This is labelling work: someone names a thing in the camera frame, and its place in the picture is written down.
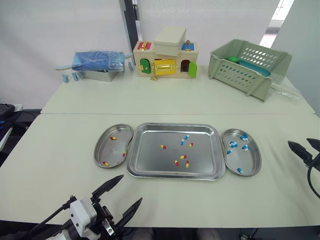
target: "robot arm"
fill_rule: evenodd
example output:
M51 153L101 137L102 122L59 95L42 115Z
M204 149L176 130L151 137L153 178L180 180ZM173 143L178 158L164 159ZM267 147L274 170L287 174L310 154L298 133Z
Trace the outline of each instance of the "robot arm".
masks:
M47 240L89 240L121 239L125 224L134 216L142 198L136 201L115 224L113 216L106 206L100 205L100 196L111 190L124 175L106 181L92 193L91 198L76 200L70 204L70 219L63 225L62 231Z

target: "plastic basket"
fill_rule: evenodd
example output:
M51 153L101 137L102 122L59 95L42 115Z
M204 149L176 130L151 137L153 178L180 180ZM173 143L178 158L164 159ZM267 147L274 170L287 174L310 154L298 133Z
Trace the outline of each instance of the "plastic basket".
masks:
M265 77L259 72L226 60L237 56L239 59L264 68L270 72ZM243 92L265 100L271 83L280 84L288 70L291 55L259 46L245 40L234 39L211 52L208 75Z

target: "white box lid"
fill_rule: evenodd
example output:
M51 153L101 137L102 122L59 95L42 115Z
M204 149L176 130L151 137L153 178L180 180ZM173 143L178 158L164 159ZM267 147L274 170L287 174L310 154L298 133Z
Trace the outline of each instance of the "white box lid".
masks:
M181 26L165 26L154 39L154 44L177 46L186 34L186 28Z

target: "kidney-shaped metal dish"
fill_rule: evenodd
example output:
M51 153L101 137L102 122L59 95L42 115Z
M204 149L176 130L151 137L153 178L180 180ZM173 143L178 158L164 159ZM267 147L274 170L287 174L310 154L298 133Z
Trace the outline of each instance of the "kidney-shaped metal dish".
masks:
M241 136L245 135L248 141L241 139ZM238 146L230 147L231 141L236 142ZM261 155L252 136L240 129L228 129L222 134L222 144L225 164L231 172L244 177L251 177L259 172ZM245 145L249 147L247 151L243 149Z
M218 180L226 170L219 133L205 124L141 124L129 157L136 177Z
M133 129L127 124L117 124L108 128L95 145L95 164L101 168L114 168L122 164L126 160L128 144L133 134Z

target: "rectangular metal tray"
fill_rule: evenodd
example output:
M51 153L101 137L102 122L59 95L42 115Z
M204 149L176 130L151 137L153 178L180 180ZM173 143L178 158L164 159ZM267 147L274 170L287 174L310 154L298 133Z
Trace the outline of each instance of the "rectangular metal tray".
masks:
M206 124L143 123L134 131L128 157L127 170L136 177L213 181L226 170L219 133Z

